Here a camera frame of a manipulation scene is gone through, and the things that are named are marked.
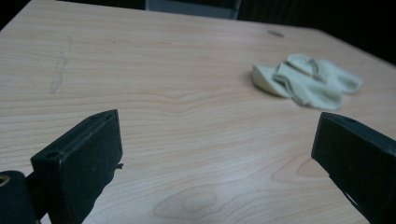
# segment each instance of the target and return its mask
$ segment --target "light wood tabletop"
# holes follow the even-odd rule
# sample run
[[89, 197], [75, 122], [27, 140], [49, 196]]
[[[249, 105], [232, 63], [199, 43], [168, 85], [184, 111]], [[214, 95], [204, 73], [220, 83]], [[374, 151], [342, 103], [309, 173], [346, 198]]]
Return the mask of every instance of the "light wood tabletop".
[[296, 52], [361, 77], [334, 113], [396, 138], [395, 67], [320, 31], [33, 0], [0, 33], [0, 170], [118, 109], [124, 166], [84, 223], [368, 223], [310, 158], [321, 111], [252, 85]]

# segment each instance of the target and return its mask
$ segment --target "wood grain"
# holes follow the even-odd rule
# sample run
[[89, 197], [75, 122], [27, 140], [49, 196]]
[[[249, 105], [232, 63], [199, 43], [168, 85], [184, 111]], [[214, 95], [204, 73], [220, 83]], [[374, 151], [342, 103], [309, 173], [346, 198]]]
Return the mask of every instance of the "wood grain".
[[396, 137], [395, 68], [322, 32], [33, 0], [0, 34], [0, 168], [116, 108], [124, 168], [84, 223], [367, 223], [310, 159], [320, 111], [251, 83], [295, 52], [363, 78], [336, 113]]

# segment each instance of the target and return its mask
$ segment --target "wooden table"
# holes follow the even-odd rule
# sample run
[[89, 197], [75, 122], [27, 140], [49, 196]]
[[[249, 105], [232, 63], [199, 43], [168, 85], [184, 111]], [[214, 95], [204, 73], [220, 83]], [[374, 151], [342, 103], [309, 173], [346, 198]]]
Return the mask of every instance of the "wooden table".
[[84, 223], [367, 223], [310, 159], [321, 111], [252, 86], [295, 52], [363, 78], [336, 113], [396, 137], [395, 67], [322, 32], [33, 0], [0, 33], [0, 170], [117, 108], [124, 169]]

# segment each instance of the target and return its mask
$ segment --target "table surface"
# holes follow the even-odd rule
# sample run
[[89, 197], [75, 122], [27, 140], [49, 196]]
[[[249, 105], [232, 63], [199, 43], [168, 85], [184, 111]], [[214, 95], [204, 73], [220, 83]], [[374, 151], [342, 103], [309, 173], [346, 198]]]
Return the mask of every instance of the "table surface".
[[84, 223], [367, 223], [310, 159], [321, 111], [251, 83], [296, 52], [361, 77], [335, 113], [396, 137], [395, 67], [320, 31], [33, 0], [0, 33], [0, 170], [116, 108], [124, 168]]

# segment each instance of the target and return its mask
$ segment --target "dark background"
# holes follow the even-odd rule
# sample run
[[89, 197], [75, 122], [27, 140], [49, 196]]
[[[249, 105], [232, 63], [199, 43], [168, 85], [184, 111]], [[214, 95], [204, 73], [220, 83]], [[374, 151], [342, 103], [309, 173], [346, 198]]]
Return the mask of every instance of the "dark background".
[[[0, 29], [30, 0], [2, 3]], [[145, 8], [145, 0], [65, 0], [110, 7]], [[230, 0], [176, 0], [233, 7]], [[311, 27], [396, 64], [396, 2], [389, 0], [241, 0], [238, 20]]]

